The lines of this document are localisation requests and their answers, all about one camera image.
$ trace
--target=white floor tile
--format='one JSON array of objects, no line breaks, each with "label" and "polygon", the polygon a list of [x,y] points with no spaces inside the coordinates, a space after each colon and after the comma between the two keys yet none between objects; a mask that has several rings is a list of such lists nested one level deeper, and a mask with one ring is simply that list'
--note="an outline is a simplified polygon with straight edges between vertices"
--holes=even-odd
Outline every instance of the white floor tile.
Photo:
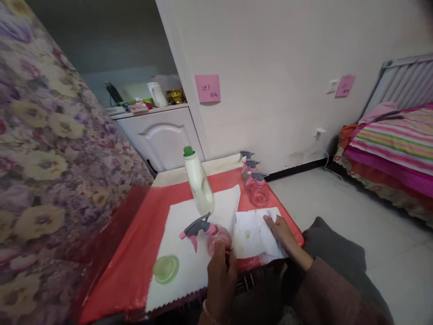
[{"label": "white floor tile", "polygon": [[396,325],[433,323],[433,252],[423,245],[367,270]]},{"label": "white floor tile", "polygon": [[364,247],[368,268],[416,245],[408,235],[381,218],[381,211],[368,208],[368,196],[352,197],[347,193],[350,188],[337,186],[338,182],[341,179],[337,176],[314,169],[269,185],[301,231],[321,216],[337,233]]},{"label": "white floor tile", "polygon": [[269,185],[302,231],[321,216],[364,247],[367,273],[396,324],[433,324],[433,229],[323,168]]}]

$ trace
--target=green lid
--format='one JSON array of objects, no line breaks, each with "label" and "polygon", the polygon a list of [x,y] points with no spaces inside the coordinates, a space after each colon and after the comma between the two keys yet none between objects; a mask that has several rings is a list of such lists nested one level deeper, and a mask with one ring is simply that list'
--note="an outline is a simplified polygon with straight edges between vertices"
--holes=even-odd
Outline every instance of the green lid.
[{"label": "green lid", "polygon": [[191,146],[184,147],[184,156],[189,157],[195,154],[195,151],[191,148]]},{"label": "green lid", "polygon": [[153,274],[159,284],[170,283],[179,271],[179,261],[174,256],[161,256],[153,265]]}]

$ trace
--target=paper towel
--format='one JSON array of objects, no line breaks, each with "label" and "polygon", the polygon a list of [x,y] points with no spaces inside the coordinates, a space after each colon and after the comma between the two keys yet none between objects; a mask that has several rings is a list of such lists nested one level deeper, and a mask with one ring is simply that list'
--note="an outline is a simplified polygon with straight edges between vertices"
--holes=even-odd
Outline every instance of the paper towel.
[{"label": "paper towel", "polygon": [[287,257],[286,252],[281,248],[272,231],[263,220],[264,215],[268,215],[275,222],[276,216],[280,215],[280,211],[277,207],[274,207],[236,212],[232,244],[236,258],[245,259],[262,253],[268,255],[268,261]]},{"label": "paper towel", "polygon": [[[240,187],[236,185],[231,189],[216,192],[214,196],[215,210],[208,222],[222,225],[233,238]],[[146,312],[207,286],[207,265],[211,260],[207,253],[207,236],[202,231],[198,233],[197,253],[189,239],[179,238],[180,233],[199,217],[194,200],[170,206],[157,258],[166,255],[176,256],[179,260],[179,271],[173,281],[165,285],[157,283],[155,276],[152,277],[147,294]]]}]

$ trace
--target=pink pillow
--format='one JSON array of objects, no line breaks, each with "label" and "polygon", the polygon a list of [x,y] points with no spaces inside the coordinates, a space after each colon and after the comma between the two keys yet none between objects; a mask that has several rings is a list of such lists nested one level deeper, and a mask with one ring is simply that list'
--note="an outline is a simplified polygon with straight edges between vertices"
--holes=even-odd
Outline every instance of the pink pillow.
[{"label": "pink pillow", "polygon": [[376,117],[379,117],[385,113],[396,111],[398,107],[397,103],[394,102],[384,102],[373,107],[371,111],[364,114],[364,116],[359,120],[358,124],[370,123]]}]

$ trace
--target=white cloth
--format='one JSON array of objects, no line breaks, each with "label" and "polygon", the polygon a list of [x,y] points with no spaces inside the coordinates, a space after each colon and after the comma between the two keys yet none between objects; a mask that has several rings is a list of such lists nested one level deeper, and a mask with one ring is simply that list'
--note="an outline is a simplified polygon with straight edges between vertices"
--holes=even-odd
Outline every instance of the white cloth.
[{"label": "white cloth", "polygon": [[[240,187],[216,192],[215,210],[208,222],[222,225],[233,237],[235,213],[238,210]],[[152,277],[147,294],[146,311],[168,304],[207,286],[207,265],[211,257],[207,253],[206,234],[200,231],[197,236],[197,253],[192,242],[179,235],[190,223],[198,219],[200,214],[194,200],[188,200],[170,206],[166,228],[162,236],[158,257],[176,256],[179,260],[179,271],[168,284],[162,285]]]},{"label": "white cloth", "polygon": [[276,241],[263,216],[268,215],[276,221],[280,215],[277,207],[258,209],[248,212],[236,212],[233,250],[236,258],[245,259],[266,253],[268,261],[287,257]]},{"label": "white cloth", "polygon": [[[202,162],[204,172],[209,177],[222,172],[242,167],[244,164],[239,162],[240,155],[234,154],[225,158],[208,160]],[[153,181],[153,187],[164,187],[174,184],[180,184],[188,181],[185,167],[172,169],[165,172],[158,173],[156,179]]]}]

